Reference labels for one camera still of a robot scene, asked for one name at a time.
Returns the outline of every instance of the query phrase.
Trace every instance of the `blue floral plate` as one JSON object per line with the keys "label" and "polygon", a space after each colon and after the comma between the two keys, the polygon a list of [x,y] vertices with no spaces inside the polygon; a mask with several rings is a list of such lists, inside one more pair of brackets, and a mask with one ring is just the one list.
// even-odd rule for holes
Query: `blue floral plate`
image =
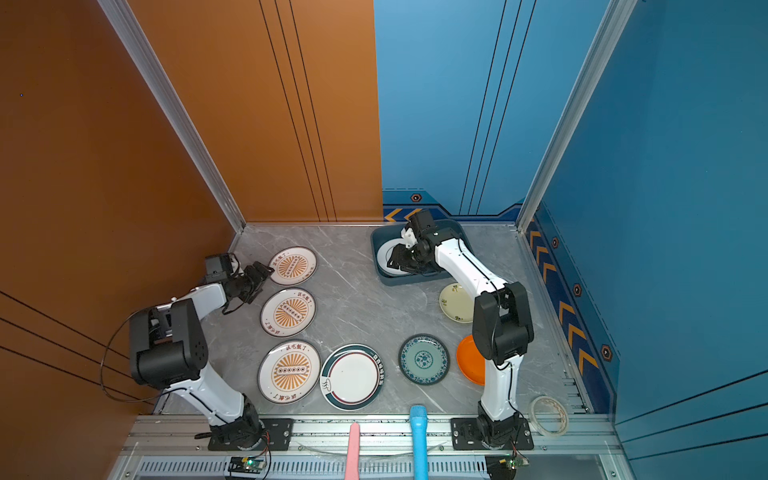
{"label": "blue floral plate", "polygon": [[432,335],[420,333],[400,347],[400,369],[411,382],[434,385],[445,378],[451,356],[445,345]]}

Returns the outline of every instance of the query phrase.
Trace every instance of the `blue foam handle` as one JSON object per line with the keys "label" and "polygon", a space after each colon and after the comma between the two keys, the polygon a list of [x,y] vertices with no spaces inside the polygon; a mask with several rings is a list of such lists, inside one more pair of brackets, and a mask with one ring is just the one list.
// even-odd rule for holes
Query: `blue foam handle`
{"label": "blue foam handle", "polygon": [[427,408],[411,407],[411,436],[413,438],[413,478],[427,480]]}

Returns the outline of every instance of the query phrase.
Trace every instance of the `plate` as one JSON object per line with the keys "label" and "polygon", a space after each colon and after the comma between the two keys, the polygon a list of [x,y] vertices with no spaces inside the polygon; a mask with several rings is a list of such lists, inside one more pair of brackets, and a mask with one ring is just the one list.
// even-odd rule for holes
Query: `plate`
{"label": "plate", "polygon": [[475,301],[469,298],[463,286],[451,283],[440,292],[440,309],[454,322],[472,323]]}
{"label": "plate", "polygon": [[395,249],[398,245],[405,245],[406,239],[404,238],[393,238],[388,242],[385,242],[381,247],[379,247],[379,251],[376,253],[376,262],[379,264],[379,268],[384,270],[389,275],[393,276],[403,276],[403,275],[410,275],[408,272],[403,272],[399,268],[390,268],[386,266],[387,262],[389,262],[389,258],[392,256],[392,250]]}
{"label": "plate", "polygon": [[317,384],[320,355],[302,340],[281,343],[267,353],[259,367],[259,390],[272,403],[293,403]]}
{"label": "plate", "polygon": [[470,382],[485,385],[485,358],[475,345],[475,338],[470,335],[464,337],[456,349],[456,363]]}
{"label": "plate", "polygon": [[448,350],[432,335],[414,335],[400,347],[400,369],[419,385],[434,385],[444,379],[450,365]]}
{"label": "plate", "polygon": [[275,293],[261,308],[261,326],[271,336],[285,338],[300,333],[315,318],[317,305],[311,293],[289,288]]}
{"label": "plate", "polygon": [[384,384],[384,364],[369,346],[345,345],[331,353],[320,373],[320,392],[340,410],[370,404]]}
{"label": "plate", "polygon": [[294,286],[302,283],[315,273],[317,257],[308,248],[291,247],[272,257],[270,266],[275,269],[271,276],[274,283],[283,286]]}

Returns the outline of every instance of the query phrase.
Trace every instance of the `blue wall panel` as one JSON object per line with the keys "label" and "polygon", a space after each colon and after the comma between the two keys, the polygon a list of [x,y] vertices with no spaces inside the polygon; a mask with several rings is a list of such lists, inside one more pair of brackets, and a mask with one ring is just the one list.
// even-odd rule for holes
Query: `blue wall panel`
{"label": "blue wall panel", "polygon": [[[768,366],[766,24],[765,2],[638,2],[545,195],[621,355],[620,431],[680,425],[644,414]],[[688,400],[682,417],[759,405],[768,392],[757,388]],[[649,437],[643,451],[758,435],[763,410]],[[708,462],[723,448],[632,465],[638,478],[679,478],[675,462]]]}
{"label": "blue wall panel", "polygon": [[382,185],[458,214],[504,2],[374,5]]}
{"label": "blue wall panel", "polygon": [[635,478],[765,478],[768,437],[630,461]]}
{"label": "blue wall panel", "polygon": [[497,213],[507,207],[509,194],[528,193],[607,5],[607,0],[536,2],[525,48],[521,48],[525,30],[516,34],[520,45],[512,45],[520,67],[517,75],[514,69],[505,75],[507,111],[495,151],[489,147],[483,160],[471,213]]}
{"label": "blue wall panel", "polygon": [[606,5],[376,0],[385,192],[426,191],[451,215],[498,215],[519,202]]}

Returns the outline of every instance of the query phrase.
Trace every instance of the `small cream plate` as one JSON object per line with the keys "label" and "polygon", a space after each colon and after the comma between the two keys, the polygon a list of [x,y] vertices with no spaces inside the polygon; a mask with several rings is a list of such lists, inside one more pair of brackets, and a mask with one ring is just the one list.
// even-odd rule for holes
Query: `small cream plate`
{"label": "small cream plate", "polygon": [[469,298],[463,286],[451,283],[440,292],[440,309],[454,322],[472,323],[475,302]]}

